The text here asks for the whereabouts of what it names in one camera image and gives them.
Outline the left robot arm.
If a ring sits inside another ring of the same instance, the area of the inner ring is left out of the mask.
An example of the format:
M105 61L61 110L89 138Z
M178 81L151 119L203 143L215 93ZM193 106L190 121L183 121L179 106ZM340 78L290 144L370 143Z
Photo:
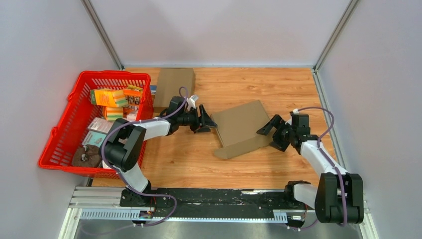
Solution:
M180 126L188 126L194 133L209 132L217 127L205 107L195 105L196 100L196 95L190 98L174 96L158 117L133 122L118 119L112 125L102 142L100 154L103 162L125 183L125 199L133 199L141 207L153 201L151 183L138 163L145 141L172 135Z

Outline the cardboard box stack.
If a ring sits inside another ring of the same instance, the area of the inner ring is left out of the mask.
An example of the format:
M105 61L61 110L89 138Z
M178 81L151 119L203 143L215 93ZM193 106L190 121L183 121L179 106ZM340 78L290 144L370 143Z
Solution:
M260 100L254 100L211 115L217 124L221 148L214 151L220 159L232 159L257 149L267 147L270 135L260 135L257 130L270 121Z

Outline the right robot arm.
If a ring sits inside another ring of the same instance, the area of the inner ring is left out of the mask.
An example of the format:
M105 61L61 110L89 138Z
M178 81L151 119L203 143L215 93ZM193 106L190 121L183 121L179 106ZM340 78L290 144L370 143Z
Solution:
M364 220L363 179L341 167L325 149L318 135L311 133L309 115L291 112L288 121L274 115L257 134L271 135L270 145L286 151L294 148L319 176L313 186L307 181L290 181L284 202L295 209L302 203L313 208L321 223L360 224Z

